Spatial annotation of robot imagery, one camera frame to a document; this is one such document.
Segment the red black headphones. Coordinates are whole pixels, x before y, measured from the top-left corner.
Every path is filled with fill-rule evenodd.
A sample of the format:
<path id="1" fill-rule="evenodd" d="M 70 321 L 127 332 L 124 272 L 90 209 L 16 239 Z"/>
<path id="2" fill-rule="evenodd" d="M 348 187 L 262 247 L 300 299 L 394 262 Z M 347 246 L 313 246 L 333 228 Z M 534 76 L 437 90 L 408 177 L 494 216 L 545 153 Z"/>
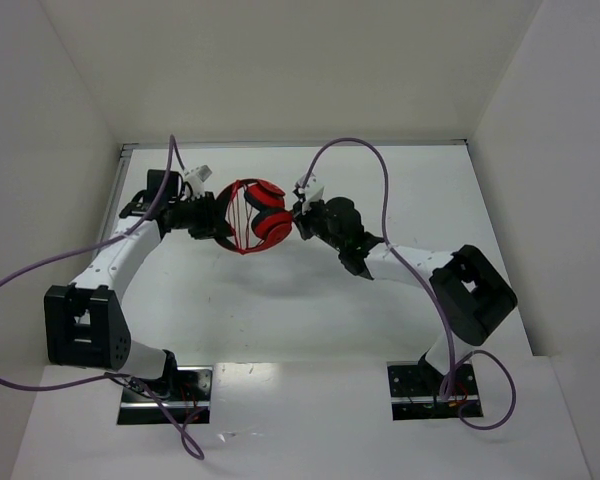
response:
<path id="1" fill-rule="evenodd" d="M 217 243 L 241 255 L 263 252 L 281 243 L 292 231 L 292 214 L 285 208 L 285 192 L 263 179 L 235 180 L 217 199 L 220 219 L 235 230 L 232 243 Z"/>

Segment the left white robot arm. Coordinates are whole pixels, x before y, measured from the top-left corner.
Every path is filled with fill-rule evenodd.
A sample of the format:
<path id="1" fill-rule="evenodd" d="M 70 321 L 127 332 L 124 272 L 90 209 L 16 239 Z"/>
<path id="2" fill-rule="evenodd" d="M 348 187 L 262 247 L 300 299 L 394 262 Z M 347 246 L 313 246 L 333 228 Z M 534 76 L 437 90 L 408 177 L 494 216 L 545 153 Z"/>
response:
<path id="1" fill-rule="evenodd" d="M 151 169 L 144 189 L 119 214 L 111 237 L 69 284 L 44 296 L 47 354 L 51 363 L 100 369 L 130 378 L 130 389 L 148 388 L 160 399 L 182 384 L 176 357 L 133 340 L 122 299 L 146 258 L 173 230 L 196 240 L 229 230 L 217 199 L 204 188 L 211 170 L 202 165 L 179 174 Z"/>

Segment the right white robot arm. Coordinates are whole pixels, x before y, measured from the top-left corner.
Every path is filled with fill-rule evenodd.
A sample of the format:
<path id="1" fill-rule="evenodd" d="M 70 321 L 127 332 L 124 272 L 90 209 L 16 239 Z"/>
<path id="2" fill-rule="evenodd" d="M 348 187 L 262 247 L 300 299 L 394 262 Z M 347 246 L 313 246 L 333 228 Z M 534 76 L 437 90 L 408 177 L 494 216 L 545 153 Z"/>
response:
<path id="1" fill-rule="evenodd" d="M 354 202 L 336 197 L 311 204 L 296 201 L 293 221 L 304 240 L 316 237 L 338 252 L 344 268 L 368 280 L 421 287 L 447 322 L 443 333 L 418 361 L 421 387 L 440 394 L 454 380 L 451 364 L 482 346 L 518 299 L 480 249 L 465 245 L 436 252 L 386 244 L 366 231 Z"/>

